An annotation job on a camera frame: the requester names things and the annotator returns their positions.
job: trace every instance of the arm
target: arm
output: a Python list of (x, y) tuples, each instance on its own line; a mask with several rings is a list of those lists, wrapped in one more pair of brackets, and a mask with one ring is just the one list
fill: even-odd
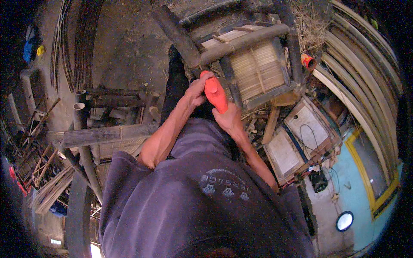
[(201, 96), (205, 80), (213, 75), (212, 72), (207, 73), (191, 83), (164, 124), (144, 143), (138, 157), (139, 163), (153, 170), (167, 158), (192, 112), (205, 101)]
[(220, 114), (213, 109), (215, 120), (219, 126), (226, 131), (237, 143), (243, 152), (247, 163), (275, 192), (278, 192), (278, 185), (267, 165), (255, 151), (248, 139), (247, 133), (243, 130), (241, 121), (241, 110), (234, 104), (228, 103), (228, 110)]

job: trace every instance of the hand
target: hand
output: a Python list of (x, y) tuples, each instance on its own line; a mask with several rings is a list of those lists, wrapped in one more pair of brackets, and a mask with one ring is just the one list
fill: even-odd
[(188, 98), (189, 104), (192, 107), (197, 107), (205, 102), (205, 96), (201, 96), (205, 89), (205, 81), (214, 76), (213, 72), (204, 74), (200, 79), (195, 80), (189, 85), (185, 91), (185, 97)]
[(212, 113), (215, 121), (219, 126), (226, 131), (234, 140), (237, 137), (244, 135), (244, 129), (241, 121), (241, 110), (232, 102), (228, 102), (228, 110), (220, 114), (217, 109), (213, 109)]

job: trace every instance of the shirt sleeve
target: shirt sleeve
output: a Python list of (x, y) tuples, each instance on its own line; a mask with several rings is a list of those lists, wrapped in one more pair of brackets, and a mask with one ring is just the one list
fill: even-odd
[(138, 183), (152, 170), (136, 161), (130, 154), (119, 151), (113, 154), (105, 188), (100, 215), (100, 233), (107, 224), (121, 216), (126, 202)]

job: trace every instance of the person's left hand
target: person's left hand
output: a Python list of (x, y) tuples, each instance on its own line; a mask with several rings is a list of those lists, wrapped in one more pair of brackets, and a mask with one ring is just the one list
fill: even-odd
[(213, 72), (204, 74), (200, 79), (195, 80), (189, 85), (185, 91), (185, 96), (188, 98), (190, 105), (197, 107), (204, 103), (205, 96), (201, 96), (205, 89), (205, 81), (214, 76)]

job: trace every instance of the round mirror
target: round mirror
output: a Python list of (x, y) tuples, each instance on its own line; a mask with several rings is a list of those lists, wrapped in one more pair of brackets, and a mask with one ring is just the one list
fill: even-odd
[(336, 221), (336, 228), (340, 232), (344, 232), (350, 228), (353, 224), (353, 213), (351, 211), (345, 211), (338, 216)]

